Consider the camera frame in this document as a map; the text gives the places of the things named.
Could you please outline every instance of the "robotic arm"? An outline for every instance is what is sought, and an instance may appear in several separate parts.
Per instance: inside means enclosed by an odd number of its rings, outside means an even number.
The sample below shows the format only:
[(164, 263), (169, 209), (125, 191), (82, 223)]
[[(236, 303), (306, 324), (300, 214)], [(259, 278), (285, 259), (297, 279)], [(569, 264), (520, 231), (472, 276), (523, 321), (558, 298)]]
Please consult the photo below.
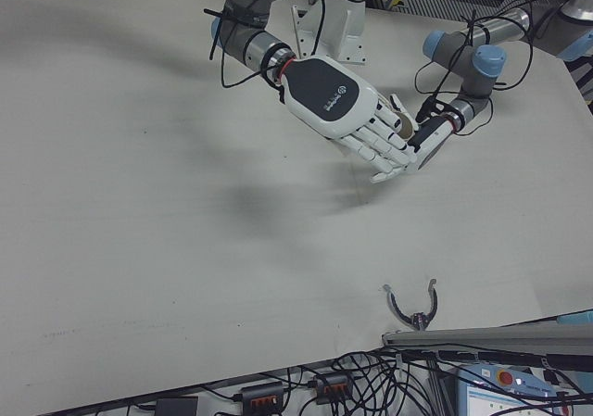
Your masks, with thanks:
[(522, 40), (564, 61), (573, 61), (593, 47), (593, 0), (568, 0), (530, 12), (514, 8), (499, 17), (476, 22), (469, 32), (431, 32), (423, 53), (463, 78), (460, 94), (433, 116), (435, 96), (423, 104), (416, 120), (420, 130), (409, 141), (418, 154), (407, 170), (418, 170), (447, 138), (461, 131), (488, 103), (506, 60), (506, 41)]
[(432, 32), (424, 54), (463, 82), (438, 115), (435, 96), (430, 97), (416, 122), (396, 97), (387, 100), (329, 57), (297, 59), (290, 46), (265, 30), (273, 1), (226, 0), (212, 25), (215, 42), (279, 90), (288, 110), (311, 129), (370, 162), (378, 170), (373, 183), (421, 169), (451, 134), (484, 110), (506, 61), (497, 44), (524, 40), (567, 61), (593, 46), (593, 0), (568, 0), (529, 13), (514, 8), (479, 19), (470, 32)]
[(329, 57), (296, 59), (290, 46), (265, 30), (273, 1), (226, 0), (212, 24), (223, 53), (280, 90), (288, 110), (315, 132), (371, 163), (378, 170), (372, 182), (401, 173), (416, 155), (405, 141), (413, 119), (405, 109), (392, 108), (399, 100), (388, 101)]

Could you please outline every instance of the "red emergency stop button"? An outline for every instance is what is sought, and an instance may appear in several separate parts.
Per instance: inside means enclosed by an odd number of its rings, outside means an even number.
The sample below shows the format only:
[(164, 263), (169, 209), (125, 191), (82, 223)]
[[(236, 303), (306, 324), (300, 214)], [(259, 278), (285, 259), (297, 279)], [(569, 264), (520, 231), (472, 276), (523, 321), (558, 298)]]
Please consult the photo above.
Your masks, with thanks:
[(509, 372), (505, 372), (504, 370), (500, 370), (497, 374), (498, 377), (498, 381), (505, 385), (505, 386), (509, 386), (512, 385), (512, 374), (510, 374)]

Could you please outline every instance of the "black palm pad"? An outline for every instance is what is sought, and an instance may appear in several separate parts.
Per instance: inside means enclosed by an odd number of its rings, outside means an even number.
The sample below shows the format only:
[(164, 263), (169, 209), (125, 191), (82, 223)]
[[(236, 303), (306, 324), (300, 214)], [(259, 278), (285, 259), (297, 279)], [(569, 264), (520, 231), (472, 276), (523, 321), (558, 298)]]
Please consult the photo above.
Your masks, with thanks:
[(359, 99), (359, 85), (320, 59), (294, 61), (284, 77), (290, 95), (325, 121), (341, 119)]

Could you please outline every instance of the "white table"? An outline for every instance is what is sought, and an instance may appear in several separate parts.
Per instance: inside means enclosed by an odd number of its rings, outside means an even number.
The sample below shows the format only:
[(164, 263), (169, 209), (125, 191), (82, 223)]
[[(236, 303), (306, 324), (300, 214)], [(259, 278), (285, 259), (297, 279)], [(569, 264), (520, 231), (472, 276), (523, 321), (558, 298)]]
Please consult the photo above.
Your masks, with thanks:
[[(437, 278), (441, 329), (593, 307), (593, 121), (560, 61), (371, 185), (264, 82), (220, 88), (222, 3), (0, 0), (0, 414), (377, 347), (401, 328), (384, 283), (412, 313)], [(270, 30), (292, 43), (290, 4)], [(434, 28), (458, 25), (369, 13), (355, 70), (415, 111)]]

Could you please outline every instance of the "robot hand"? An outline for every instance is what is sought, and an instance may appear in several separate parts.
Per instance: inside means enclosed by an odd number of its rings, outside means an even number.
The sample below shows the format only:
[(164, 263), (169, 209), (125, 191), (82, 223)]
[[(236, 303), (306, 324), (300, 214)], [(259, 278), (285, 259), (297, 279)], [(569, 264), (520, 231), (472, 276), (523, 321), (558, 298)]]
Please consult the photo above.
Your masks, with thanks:
[(279, 74), (284, 102), (311, 129), (369, 161), (372, 183), (395, 177), (416, 161), (398, 133), (409, 124), (360, 76), (326, 57), (291, 59)]

